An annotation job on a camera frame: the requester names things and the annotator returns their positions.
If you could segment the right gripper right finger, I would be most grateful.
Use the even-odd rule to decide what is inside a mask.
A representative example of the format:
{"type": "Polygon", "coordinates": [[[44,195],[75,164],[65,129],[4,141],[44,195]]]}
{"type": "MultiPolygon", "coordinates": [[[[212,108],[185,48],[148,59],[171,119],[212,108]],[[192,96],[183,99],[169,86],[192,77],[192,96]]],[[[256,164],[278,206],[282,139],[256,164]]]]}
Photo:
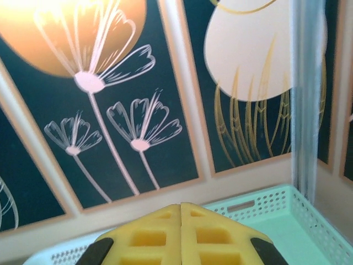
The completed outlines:
{"type": "Polygon", "coordinates": [[[286,264],[265,234],[192,203],[181,203],[182,264],[286,264]]]}

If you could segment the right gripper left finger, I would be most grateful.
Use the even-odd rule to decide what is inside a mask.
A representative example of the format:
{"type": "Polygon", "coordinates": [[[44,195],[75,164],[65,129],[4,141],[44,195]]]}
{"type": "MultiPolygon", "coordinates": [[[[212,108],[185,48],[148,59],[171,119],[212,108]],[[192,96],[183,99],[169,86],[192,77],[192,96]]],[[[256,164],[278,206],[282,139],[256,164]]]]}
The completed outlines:
{"type": "Polygon", "coordinates": [[[181,264],[181,205],[172,204],[100,235],[80,264],[181,264]]]}

